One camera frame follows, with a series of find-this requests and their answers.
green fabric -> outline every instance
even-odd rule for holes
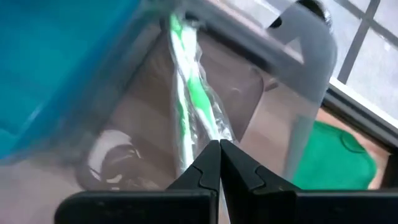
[[[354,136],[316,121],[293,183],[301,189],[367,189],[376,163]]]

black plastic jaw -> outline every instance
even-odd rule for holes
[[[232,224],[398,223],[397,192],[300,190],[227,140],[210,142],[163,192],[78,193],[55,223],[216,224],[220,176]]]
[[[55,223],[216,224],[220,164],[220,144],[212,141],[167,190],[78,193],[61,203]]]
[[[300,190],[227,140],[221,140],[221,176],[232,224],[260,223],[270,204],[264,195]]]

clear plastic bin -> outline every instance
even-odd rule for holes
[[[201,64],[240,148],[291,178],[335,64],[328,28],[296,4],[282,13],[279,27],[266,30],[218,1],[167,6],[141,1],[127,10],[133,16],[118,20],[118,35],[96,42],[107,47],[86,51],[81,63],[88,60],[92,66],[78,73],[88,76],[85,81],[72,88],[54,87],[59,95],[51,102],[74,97],[51,113],[40,134],[3,154],[0,222],[52,223],[58,204],[76,192],[162,190],[175,180],[174,64],[167,26],[161,25],[172,9],[203,23]],[[59,4],[51,10],[61,8]],[[33,110],[38,114],[30,117],[32,124],[45,122],[47,109]],[[200,133],[200,145],[205,146],[208,139],[203,129]]]

plastic wrap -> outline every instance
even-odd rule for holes
[[[233,141],[229,120],[223,113],[220,99],[206,81],[200,64],[201,49],[197,43],[197,24],[174,14],[170,17],[170,41],[175,64],[176,120],[178,123],[180,171],[194,160],[197,149],[195,112],[211,140]]]

wooden surface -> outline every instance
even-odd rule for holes
[[[367,137],[363,136],[362,134],[359,134],[351,127],[345,125],[343,122],[333,117],[323,109],[319,110],[317,114],[317,120],[323,121],[332,126],[350,132],[357,139],[357,141],[367,150],[367,152],[376,161],[377,164],[376,176],[373,178],[372,182],[370,183],[369,189],[378,189],[380,187],[381,180],[384,175],[384,170],[386,169],[387,166],[389,153],[380,146],[378,146],[377,144],[370,141]]]

